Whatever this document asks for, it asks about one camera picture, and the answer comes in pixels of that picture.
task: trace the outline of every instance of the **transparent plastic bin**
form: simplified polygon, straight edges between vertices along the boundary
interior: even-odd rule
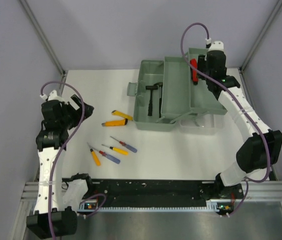
[[[179,121],[179,131],[185,134],[214,135],[224,127],[224,116],[206,114]]]

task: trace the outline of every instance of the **screwdriver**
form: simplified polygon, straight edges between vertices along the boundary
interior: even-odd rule
[[[123,155],[128,155],[128,154],[129,154],[127,151],[122,150],[122,149],[119,149],[119,148],[117,148],[117,147],[107,146],[107,145],[104,145],[104,144],[102,144],[102,146],[105,146],[105,147],[107,147],[107,148],[109,148],[109,149],[112,149],[113,151],[116,151],[116,152],[119,153],[119,154],[123,154]]]
[[[95,164],[96,164],[97,166],[101,166],[101,162],[100,162],[99,158],[97,157],[97,155],[95,154],[93,148],[90,147],[89,143],[87,143],[87,145],[88,145],[89,148],[90,148],[90,151],[91,151],[92,157],[93,157],[93,159],[94,159],[94,161],[95,161]]]
[[[134,148],[134,147],[132,147],[131,145],[126,144],[126,143],[123,142],[123,141],[119,141],[118,139],[116,139],[116,138],[114,138],[114,137],[112,137],[112,136],[110,136],[110,137],[113,138],[114,140],[118,141],[122,146],[126,147],[127,149],[131,150],[132,152],[134,152],[134,153],[137,152],[137,149]]]
[[[98,151],[103,157],[106,157],[107,159],[111,160],[112,162],[116,163],[116,164],[120,164],[121,160],[110,155],[110,154],[107,154],[106,152],[104,151],[100,151],[98,149],[96,149],[95,147],[92,147],[94,150]]]

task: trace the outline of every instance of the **toolbox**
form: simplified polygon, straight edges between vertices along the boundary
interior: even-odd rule
[[[186,56],[191,59],[206,54],[207,49],[190,48]],[[159,89],[153,90],[153,115],[148,116],[149,90],[163,82],[162,109],[159,117]],[[130,82],[127,95],[136,97],[134,122],[140,130],[171,131],[180,120],[193,120],[206,114],[224,115],[226,109],[208,91],[205,80],[194,85],[191,69],[182,57],[166,56],[164,60],[143,60],[137,82]]]

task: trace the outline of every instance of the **gray floor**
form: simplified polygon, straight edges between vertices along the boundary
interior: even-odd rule
[[[204,212],[98,213],[80,218],[76,234],[62,240],[282,240],[282,208],[245,203],[231,218]]]

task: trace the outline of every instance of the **tabletop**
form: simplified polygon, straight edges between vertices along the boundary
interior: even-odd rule
[[[94,112],[67,145],[63,178],[89,173],[94,179],[214,180],[236,161],[243,139],[228,113],[223,116],[223,128],[213,135],[184,133],[178,123],[171,132],[138,130],[132,121],[126,126],[103,127],[103,122],[121,119],[111,114],[113,110],[133,116],[135,97],[127,96],[126,91],[129,82],[137,82],[138,73],[138,69],[68,72],[66,82],[94,106]],[[238,69],[229,68],[228,75],[241,82]],[[73,93],[65,87],[62,96],[68,100]],[[125,156],[101,146],[120,147],[110,136],[132,145],[138,152]],[[87,142],[121,159],[121,163],[115,164],[97,153],[101,161],[101,166],[97,166]],[[251,177],[261,179],[264,175],[262,169]]]

